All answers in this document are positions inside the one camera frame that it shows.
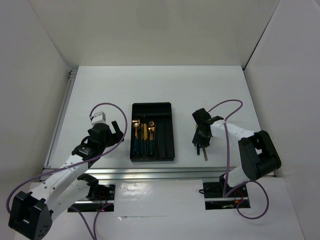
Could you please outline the gold spoon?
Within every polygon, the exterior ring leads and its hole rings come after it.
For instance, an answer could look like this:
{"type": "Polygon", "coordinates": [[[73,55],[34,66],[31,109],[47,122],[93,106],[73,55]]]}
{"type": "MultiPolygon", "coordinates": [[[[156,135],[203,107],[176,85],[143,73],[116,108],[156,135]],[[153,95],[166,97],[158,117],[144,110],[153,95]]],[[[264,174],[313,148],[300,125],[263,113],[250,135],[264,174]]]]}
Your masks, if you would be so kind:
{"type": "Polygon", "coordinates": [[[135,130],[134,133],[134,148],[133,148],[133,154],[136,155],[139,150],[139,136],[138,136],[138,130],[140,129],[141,121],[139,118],[134,118],[132,120],[132,127],[135,130]]]}

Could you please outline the green handled knife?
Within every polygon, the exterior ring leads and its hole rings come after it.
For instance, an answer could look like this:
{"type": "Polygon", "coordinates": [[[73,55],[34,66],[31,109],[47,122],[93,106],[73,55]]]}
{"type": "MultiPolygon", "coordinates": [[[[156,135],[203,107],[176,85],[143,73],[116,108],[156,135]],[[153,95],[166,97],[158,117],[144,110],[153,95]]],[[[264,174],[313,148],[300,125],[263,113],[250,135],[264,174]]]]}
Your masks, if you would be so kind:
{"type": "Polygon", "coordinates": [[[147,138],[147,125],[142,123],[140,127],[140,154],[142,156],[147,155],[147,138]]]}

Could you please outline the gold fork green handle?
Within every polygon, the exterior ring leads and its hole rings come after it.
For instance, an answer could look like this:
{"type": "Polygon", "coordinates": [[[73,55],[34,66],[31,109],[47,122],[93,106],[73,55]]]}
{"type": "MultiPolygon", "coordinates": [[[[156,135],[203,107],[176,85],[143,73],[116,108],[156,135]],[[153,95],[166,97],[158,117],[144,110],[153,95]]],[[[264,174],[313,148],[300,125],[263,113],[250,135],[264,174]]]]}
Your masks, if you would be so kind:
{"type": "Polygon", "coordinates": [[[150,155],[153,157],[155,155],[155,131],[156,131],[156,126],[154,121],[149,122],[149,132],[150,132],[150,138],[149,138],[149,143],[150,143],[150,155]]]}
{"type": "Polygon", "coordinates": [[[154,155],[154,132],[155,132],[154,121],[149,122],[148,130],[149,130],[149,155],[152,157],[154,155]]]}

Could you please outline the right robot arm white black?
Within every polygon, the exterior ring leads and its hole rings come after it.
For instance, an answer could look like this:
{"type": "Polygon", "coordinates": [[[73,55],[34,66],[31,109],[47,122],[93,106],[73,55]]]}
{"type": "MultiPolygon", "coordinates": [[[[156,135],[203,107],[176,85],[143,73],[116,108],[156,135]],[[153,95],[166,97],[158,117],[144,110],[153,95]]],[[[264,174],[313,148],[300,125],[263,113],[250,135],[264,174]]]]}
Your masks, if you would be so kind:
{"type": "Polygon", "coordinates": [[[278,170],[282,162],[268,132],[246,130],[224,121],[221,116],[212,117],[204,108],[196,110],[192,117],[195,133],[192,139],[196,154],[210,146],[212,137],[226,141],[227,160],[230,160],[230,143],[238,146],[240,165],[219,177],[218,190],[224,197],[237,187],[278,170]]]}

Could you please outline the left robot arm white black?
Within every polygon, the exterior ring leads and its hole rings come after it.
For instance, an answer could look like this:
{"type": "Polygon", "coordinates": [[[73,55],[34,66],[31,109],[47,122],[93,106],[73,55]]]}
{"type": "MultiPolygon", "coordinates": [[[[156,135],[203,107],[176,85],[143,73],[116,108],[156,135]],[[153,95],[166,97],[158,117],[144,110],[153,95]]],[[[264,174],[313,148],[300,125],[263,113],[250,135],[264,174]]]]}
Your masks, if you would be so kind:
{"type": "Polygon", "coordinates": [[[87,170],[100,159],[107,147],[123,141],[123,132],[112,121],[112,132],[104,120],[92,124],[86,136],[71,152],[65,164],[40,186],[28,193],[20,191],[12,201],[8,226],[30,240],[41,240],[53,221],[82,198],[105,198],[109,188],[87,170]]]}

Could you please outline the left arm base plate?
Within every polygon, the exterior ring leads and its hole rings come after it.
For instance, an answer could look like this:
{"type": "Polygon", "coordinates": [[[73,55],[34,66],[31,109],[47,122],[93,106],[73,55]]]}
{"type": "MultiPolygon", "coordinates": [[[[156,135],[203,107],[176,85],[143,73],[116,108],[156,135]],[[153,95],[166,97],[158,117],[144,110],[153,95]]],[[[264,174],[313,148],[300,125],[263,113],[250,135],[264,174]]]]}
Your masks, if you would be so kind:
{"type": "Polygon", "coordinates": [[[106,206],[102,212],[113,212],[115,208],[115,193],[115,184],[100,185],[99,190],[94,193],[93,198],[82,198],[76,201],[72,207],[82,213],[96,213],[106,206]]]}

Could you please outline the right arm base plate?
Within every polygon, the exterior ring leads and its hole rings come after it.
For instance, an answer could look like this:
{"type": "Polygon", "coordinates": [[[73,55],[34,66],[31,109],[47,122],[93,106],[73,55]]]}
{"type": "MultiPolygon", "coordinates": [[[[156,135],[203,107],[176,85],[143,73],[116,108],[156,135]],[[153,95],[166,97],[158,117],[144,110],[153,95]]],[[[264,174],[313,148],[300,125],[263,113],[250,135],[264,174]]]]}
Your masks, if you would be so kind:
{"type": "Polygon", "coordinates": [[[202,184],[202,189],[198,192],[204,196],[206,210],[236,209],[238,204],[240,209],[251,207],[246,186],[241,186],[226,198],[223,198],[223,188],[224,185],[220,182],[204,182],[202,184]]]}

